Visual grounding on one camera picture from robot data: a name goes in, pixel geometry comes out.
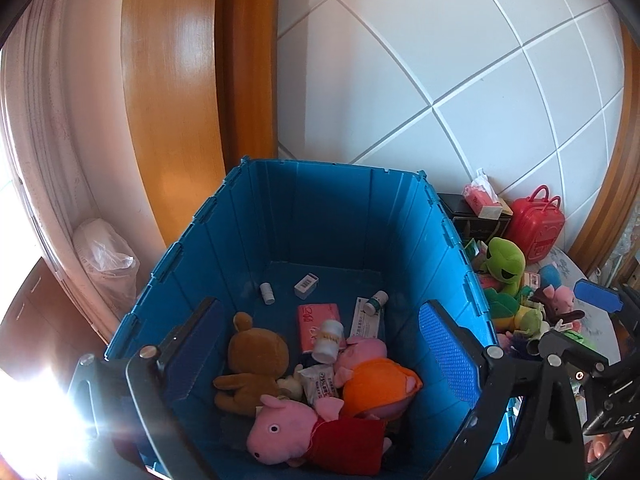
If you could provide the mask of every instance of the red dress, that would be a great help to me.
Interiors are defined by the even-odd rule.
[[[318,418],[304,458],[334,473],[373,476],[380,472],[384,439],[382,420]]]

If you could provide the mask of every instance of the green frog plush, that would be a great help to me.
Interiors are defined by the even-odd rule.
[[[486,250],[486,261],[480,270],[489,272],[496,280],[503,282],[504,294],[514,297],[520,290],[520,280],[526,261],[516,244],[504,238],[492,238]]]

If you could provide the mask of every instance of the pig plush in red dress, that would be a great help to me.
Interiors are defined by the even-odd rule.
[[[305,462],[344,475],[372,476],[391,446],[382,420],[341,417],[344,402],[316,401],[316,410],[295,400],[260,398],[264,407],[246,441],[249,452],[267,465]]]

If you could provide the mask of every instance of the black box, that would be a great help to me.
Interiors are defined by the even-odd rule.
[[[478,218],[462,195],[438,193],[438,196],[442,201],[444,212],[453,222],[463,244],[471,238],[487,243],[495,236],[501,237],[511,221],[511,216],[505,213],[502,213],[497,220]]]

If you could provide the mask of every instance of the screw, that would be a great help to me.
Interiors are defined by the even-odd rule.
[[[504,356],[504,352],[499,346],[489,346],[489,348],[486,349],[486,354],[491,359],[502,359]]]
[[[151,359],[158,355],[158,349],[153,345],[143,346],[140,350],[140,357],[143,359]]]
[[[93,355],[93,354],[84,354],[80,358],[80,365],[81,366],[88,366],[91,363],[93,363],[94,361],[95,361],[95,355]]]
[[[549,357],[546,358],[546,360],[549,362],[550,365],[552,365],[555,368],[562,365],[562,359],[559,358],[556,354],[551,354]]]

